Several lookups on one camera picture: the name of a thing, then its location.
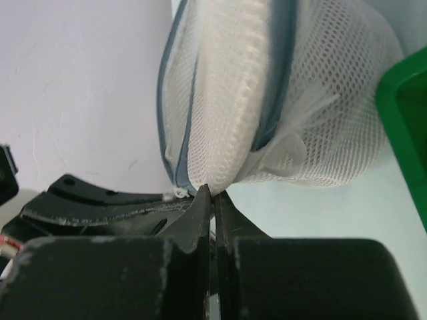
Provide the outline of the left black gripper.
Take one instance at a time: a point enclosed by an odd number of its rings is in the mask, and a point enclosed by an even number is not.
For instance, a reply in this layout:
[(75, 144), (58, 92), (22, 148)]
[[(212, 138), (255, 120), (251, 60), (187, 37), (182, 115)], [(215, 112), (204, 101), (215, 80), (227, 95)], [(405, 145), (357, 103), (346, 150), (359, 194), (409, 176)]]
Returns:
[[(18, 168), (1, 145), (1, 205), (19, 192)], [(30, 200), (20, 217), (44, 235), (156, 235), (191, 205), (193, 197), (123, 193), (63, 175)], [(1, 233), (1, 257), (13, 259), (20, 242)]]

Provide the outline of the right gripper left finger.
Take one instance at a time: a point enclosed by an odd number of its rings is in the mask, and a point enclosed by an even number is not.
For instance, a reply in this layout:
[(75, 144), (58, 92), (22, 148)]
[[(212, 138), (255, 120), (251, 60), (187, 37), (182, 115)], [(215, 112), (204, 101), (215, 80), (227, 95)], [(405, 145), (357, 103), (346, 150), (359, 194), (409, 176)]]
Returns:
[(211, 195), (163, 202), (146, 235), (44, 236), (1, 284), (2, 319), (207, 319)]

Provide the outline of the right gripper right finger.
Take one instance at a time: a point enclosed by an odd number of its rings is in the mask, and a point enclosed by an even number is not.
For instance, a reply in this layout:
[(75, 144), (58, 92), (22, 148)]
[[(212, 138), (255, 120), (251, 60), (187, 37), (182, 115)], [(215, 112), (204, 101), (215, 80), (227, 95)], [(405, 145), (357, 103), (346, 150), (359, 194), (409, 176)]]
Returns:
[(372, 239), (274, 239), (215, 196), (222, 319), (417, 319), (391, 253)]

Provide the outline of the white mesh laundry bag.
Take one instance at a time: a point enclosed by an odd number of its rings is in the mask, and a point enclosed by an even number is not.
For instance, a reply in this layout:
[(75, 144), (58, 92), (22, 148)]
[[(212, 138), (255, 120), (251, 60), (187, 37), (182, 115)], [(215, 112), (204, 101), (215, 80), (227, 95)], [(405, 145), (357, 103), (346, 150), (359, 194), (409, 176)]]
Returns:
[(374, 94), (402, 57), (365, 1), (182, 1), (157, 81), (174, 195), (363, 175), (386, 141)]

